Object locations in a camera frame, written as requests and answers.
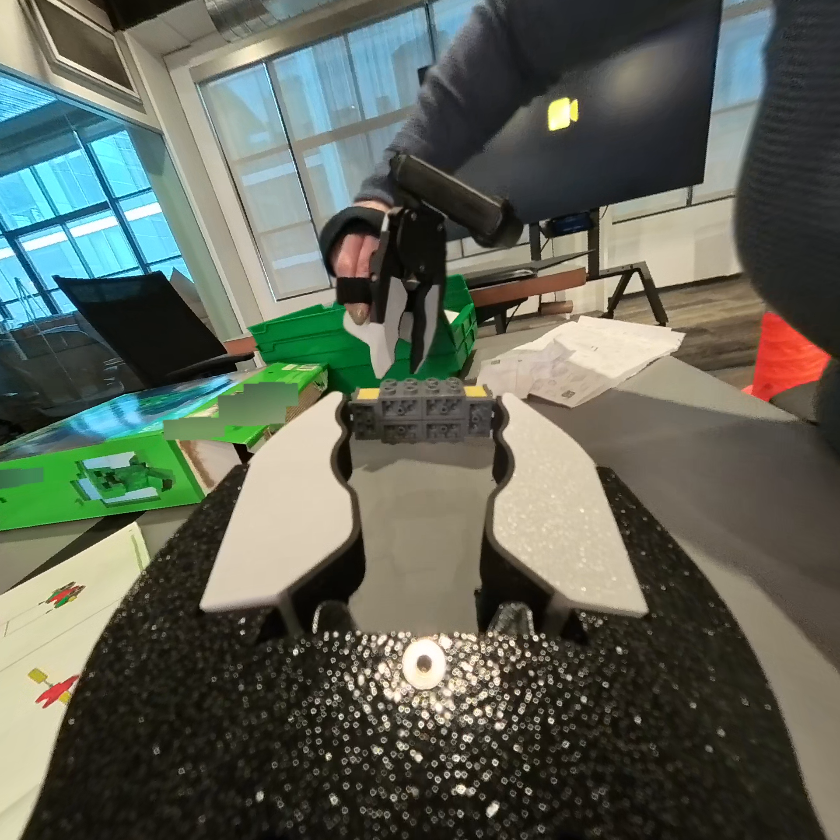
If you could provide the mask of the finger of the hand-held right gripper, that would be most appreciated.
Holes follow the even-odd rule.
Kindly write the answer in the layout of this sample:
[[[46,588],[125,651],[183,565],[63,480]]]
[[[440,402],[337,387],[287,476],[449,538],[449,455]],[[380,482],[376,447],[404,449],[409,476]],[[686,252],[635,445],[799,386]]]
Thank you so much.
[[[371,368],[378,379],[385,378],[396,360],[398,340],[411,338],[412,312],[403,282],[374,282],[366,324],[359,338],[369,347]]]
[[[409,355],[411,373],[419,371],[431,350],[443,311],[445,289],[446,275],[440,275],[433,279],[416,280],[409,290],[408,303],[411,304],[410,314],[413,317]]]

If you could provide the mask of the grey desk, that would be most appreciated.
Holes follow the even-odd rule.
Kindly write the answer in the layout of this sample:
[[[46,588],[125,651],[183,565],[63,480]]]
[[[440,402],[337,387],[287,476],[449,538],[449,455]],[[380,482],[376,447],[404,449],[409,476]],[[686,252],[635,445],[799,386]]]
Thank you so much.
[[[673,359],[527,403],[645,616],[483,594],[494,430],[350,440],[349,601],[206,614],[235,468],[104,627],[20,838],[838,838],[838,456]]]

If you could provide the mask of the person's right forearm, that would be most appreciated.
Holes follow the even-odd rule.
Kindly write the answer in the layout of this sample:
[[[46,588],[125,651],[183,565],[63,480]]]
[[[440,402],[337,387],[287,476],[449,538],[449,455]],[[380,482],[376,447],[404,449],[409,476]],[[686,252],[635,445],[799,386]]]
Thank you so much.
[[[354,203],[396,203],[390,159],[409,154],[448,175],[489,142],[511,116],[561,76],[563,24],[571,2],[478,2],[430,70],[416,104]]]

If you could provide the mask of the person's torso in dark sweater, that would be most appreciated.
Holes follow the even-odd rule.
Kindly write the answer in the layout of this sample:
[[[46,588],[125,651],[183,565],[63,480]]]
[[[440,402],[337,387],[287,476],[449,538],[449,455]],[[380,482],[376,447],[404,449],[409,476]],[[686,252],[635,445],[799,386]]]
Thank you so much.
[[[839,2],[775,2],[742,165],[739,258],[770,310],[829,356],[817,430],[839,449]]]

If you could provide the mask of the person's right hand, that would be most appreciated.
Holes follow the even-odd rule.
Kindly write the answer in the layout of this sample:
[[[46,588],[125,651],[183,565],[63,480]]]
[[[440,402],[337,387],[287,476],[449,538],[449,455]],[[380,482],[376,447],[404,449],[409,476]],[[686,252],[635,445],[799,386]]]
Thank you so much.
[[[332,268],[335,276],[370,278],[371,259],[379,246],[379,238],[372,234],[346,234],[332,250]],[[365,302],[344,304],[352,322],[364,325],[370,317],[370,305]]]

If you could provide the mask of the large window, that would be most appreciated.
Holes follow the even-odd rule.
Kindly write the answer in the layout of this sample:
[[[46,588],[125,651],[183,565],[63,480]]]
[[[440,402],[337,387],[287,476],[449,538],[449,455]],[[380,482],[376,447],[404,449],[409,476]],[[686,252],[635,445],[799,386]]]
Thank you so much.
[[[414,3],[197,84],[273,301],[331,286],[320,229],[403,124],[435,40],[429,4]]]

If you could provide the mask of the black screen stand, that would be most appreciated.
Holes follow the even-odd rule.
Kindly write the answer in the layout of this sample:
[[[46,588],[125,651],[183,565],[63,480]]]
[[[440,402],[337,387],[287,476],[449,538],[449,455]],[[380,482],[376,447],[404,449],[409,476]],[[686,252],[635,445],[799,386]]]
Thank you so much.
[[[605,309],[601,314],[603,319],[614,319],[618,305],[621,303],[625,291],[629,286],[631,280],[638,276],[642,283],[643,291],[652,312],[654,322],[659,327],[668,326],[668,315],[665,306],[661,301],[658,290],[654,280],[650,274],[649,268],[645,262],[637,262],[624,266],[616,266],[611,269],[602,268],[601,264],[601,211],[593,209],[584,213],[573,214],[567,217],[549,220],[542,224],[531,224],[528,227],[528,240],[530,247],[530,256],[532,275],[530,277],[538,277],[537,264],[542,262],[542,246],[550,242],[554,238],[560,238],[566,235],[575,235],[584,233],[586,238],[586,249],[574,255],[562,255],[559,264],[562,265],[573,259],[585,257],[586,260],[586,282],[606,281],[612,278],[617,279],[616,286],[611,296],[606,300]],[[522,303],[518,304],[514,309],[516,310]],[[494,315],[496,329],[498,333],[505,333],[508,329],[511,316],[509,311],[498,312]]]

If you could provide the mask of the brown wooden bench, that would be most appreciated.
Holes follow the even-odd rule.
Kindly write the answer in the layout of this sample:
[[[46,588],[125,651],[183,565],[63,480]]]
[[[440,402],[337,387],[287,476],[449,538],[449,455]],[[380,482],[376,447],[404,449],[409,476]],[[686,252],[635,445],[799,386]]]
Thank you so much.
[[[483,287],[470,287],[469,294],[476,314],[507,312],[530,298],[539,298],[558,291],[582,287],[587,280],[583,267],[552,270],[549,274],[494,282]]]

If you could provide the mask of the orange object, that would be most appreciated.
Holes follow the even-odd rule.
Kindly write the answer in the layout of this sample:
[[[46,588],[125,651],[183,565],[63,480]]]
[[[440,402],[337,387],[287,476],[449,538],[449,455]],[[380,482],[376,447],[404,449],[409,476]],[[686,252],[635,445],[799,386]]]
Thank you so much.
[[[769,402],[790,389],[817,382],[829,360],[826,352],[767,311],[760,324],[752,382],[742,391]]]

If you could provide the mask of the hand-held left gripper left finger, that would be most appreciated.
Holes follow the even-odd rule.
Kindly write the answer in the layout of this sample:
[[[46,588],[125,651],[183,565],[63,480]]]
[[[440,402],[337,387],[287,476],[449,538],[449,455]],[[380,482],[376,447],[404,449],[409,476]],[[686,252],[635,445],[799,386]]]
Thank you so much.
[[[364,579],[358,497],[350,486],[349,412],[331,392],[249,461],[206,581],[206,614],[275,608],[311,621],[323,602],[347,603]]]

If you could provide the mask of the black office chair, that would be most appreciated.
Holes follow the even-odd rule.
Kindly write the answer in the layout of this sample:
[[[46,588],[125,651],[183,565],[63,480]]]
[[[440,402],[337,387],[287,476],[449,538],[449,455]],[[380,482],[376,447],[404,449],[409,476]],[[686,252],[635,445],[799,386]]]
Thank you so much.
[[[53,279],[146,389],[235,373],[256,356],[229,353],[160,271]]]

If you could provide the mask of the grey and tan brick assembly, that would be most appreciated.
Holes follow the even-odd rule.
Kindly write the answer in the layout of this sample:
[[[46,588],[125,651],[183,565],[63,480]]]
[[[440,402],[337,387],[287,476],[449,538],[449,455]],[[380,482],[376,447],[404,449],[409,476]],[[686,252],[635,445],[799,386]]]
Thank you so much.
[[[459,444],[491,436],[496,399],[456,377],[383,380],[352,394],[353,437],[384,444]]]

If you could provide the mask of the open instruction booklet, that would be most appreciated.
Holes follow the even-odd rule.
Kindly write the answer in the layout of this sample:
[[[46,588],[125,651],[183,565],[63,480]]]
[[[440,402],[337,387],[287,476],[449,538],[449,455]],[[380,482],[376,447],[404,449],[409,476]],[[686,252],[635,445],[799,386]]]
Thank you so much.
[[[134,522],[2,595],[2,839],[21,837],[91,651],[150,562]]]

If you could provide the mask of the large black screen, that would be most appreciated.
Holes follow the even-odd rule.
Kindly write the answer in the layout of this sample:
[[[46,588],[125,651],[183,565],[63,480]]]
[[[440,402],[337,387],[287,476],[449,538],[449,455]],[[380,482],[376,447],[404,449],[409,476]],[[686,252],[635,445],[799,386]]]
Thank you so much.
[[[531,224],[666,193],[705,173],[722,2],[692,2],[571,70],[455,174]]]

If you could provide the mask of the green toy set box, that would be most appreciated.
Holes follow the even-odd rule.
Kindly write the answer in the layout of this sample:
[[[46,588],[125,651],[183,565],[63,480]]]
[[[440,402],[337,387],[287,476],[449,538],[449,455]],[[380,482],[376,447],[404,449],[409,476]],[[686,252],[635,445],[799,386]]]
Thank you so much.
[[[2,447],[1,530],[183,507],[316,403],[323,364],[121,395]]]

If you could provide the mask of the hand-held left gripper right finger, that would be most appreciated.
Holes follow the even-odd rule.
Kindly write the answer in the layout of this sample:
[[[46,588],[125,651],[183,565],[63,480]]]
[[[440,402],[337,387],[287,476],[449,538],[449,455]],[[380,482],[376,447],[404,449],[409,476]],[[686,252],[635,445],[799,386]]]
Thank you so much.
[[[540,623],[572,611],[640,618],[648,604],[594,460],[513,394],[497,399],[482,592]]]

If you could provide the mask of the crumpled white paper bag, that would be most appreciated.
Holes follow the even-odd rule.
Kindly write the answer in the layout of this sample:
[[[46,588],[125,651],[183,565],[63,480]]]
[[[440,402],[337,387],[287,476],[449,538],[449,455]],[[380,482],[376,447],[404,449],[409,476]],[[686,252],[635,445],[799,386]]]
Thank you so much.
[[[580,316],[483,361],[476,382],[495,396],[574,408],[670,356],[684,338],[669,327]]]

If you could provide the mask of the green plastic bin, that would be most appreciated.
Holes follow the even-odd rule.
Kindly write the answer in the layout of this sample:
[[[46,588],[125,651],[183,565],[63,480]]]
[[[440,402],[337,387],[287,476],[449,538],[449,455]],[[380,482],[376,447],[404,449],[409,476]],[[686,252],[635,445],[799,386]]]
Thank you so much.
[[[368,346],[343,327],[344,309],[318,304],[249,327],[261,359],[268,363],[320,364],[328,374],[328,389],[351,394],[378,386]],[[461,275],[447,278],[444,316],[420,380],[456,377],[472,354],[477,335],[476,306]]]

